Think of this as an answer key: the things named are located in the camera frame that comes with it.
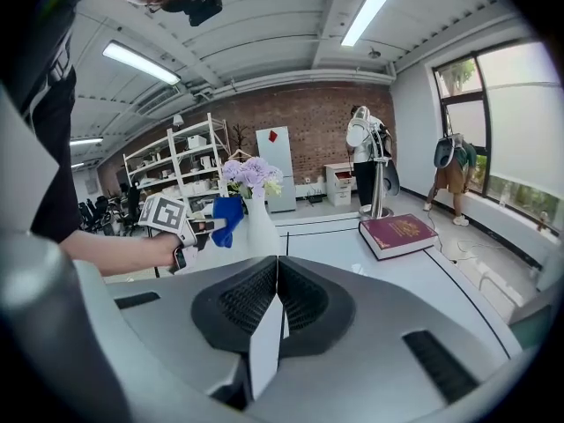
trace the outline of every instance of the blue cloth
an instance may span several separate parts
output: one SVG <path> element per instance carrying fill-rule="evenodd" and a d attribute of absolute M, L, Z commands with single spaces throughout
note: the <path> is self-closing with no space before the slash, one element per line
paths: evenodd
<path fill-rule="evenodd" d="M 231 248 L 233 245 L 233 230 L 243 219 L 243 205 L 241 196 L 217 197 L 213 202 L 213 217 L 225 218 L 227 225 L 211 234 L 216 246 Z"/>

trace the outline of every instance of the red book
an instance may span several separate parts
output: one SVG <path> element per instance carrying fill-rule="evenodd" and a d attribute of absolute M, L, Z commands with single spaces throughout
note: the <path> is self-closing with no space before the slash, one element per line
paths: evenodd
<path fill-rule="evenodd" d="M 429 248 L 437 239 L 435 230 L 411 214 L 361 221 L 359 232 L 380 260 Z"/>

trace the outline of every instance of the brick wall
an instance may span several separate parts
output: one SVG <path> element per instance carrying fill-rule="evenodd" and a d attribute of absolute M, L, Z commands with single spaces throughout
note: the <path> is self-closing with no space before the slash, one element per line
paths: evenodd
<path fill-rule="evenodd" d="M 212 102 L 194 112 L 183 115 L 186 127 L 204 121 L 211 112 L 215 119 L 249 127 L 243 150 L 257 155 L 256 130 L 287 126 L 292 149 L 293 174 L 296 184 L 305 177 L 312 182 L 324 176 L 323 165 L 347 161 L 345 132 L 353 105 L 366 105 L 396 136 L 394 110 L 389 88 L 383 85 L 355 85 L 348 83 L 304 84 L 268 88 L 244 93 Z M 119 185 L 115 172 L 123 167 L 126 155 L 165 136 L 172 119 L 131 141 L 105 163 L 98 173 L 104 192 L 117 192 Z"/>

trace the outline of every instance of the black t-shirt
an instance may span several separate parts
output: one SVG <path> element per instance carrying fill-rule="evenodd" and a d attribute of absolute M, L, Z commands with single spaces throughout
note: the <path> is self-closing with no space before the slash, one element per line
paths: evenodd
<path fill-rule="evenodd" d="M 69 39 L 79 0 L 32 0 L 21 6 L 17 46 L 3 71 L 14 104 L 33 124 L 35 134 L 59 165 L 32 224 L 32 232 L 61 242 L 77 230 L 81 218 L 71 172 L 71 112 L 76 73 Z"/>

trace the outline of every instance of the purple flower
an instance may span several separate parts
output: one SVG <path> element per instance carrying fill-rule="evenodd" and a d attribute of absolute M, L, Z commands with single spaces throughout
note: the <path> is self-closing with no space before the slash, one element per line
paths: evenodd
<path fill-rule="evenodd" d="M 241 185 L 241 189 L 251 190 L 256 198 L 264 197 L 266 182 L 282 181 L 282 171 L 260 157 L 252 157 L 242 164 L 237 160 L 229 160 L 223 166 L 223 175 L 224 180 Z"/>
<path fill-rule="evenodd" d="M 245 161 L 241 167 L 241 171 L 253 171 L 262 180 L 262 184 L 269 180 L 282 180 L 282 171 L 277 167 L 269 165 L 266 160 L 260 157 L 252 157 Z"/>
<path fill-rule="evenodd" d="M 223 176 L 228 181 L 239 181 L 239 174 L 241 173 L 241 163 L 237 160 L 229 160 L 223 165 Z"/>

